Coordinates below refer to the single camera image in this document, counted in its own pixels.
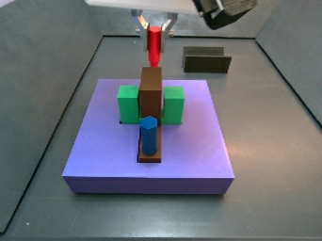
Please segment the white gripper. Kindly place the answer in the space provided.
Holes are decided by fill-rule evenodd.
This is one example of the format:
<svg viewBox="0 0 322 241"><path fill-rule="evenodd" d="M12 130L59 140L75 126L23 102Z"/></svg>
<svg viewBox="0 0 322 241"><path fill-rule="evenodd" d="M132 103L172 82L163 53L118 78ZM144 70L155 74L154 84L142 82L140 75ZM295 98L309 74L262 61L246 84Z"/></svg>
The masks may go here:
<svg viewBox="0 0 322 241"><path fill-rule="evenodd" d="M130 8L138 32L142 38L143 50L148 50L150 23L143 17L144 10L168 12L167 20L160 26L160 50L164 51L167 39L174 35L172 27L178 21L178 13L198 15L193 0L84 0L90 6L107 8Z"/></svg>

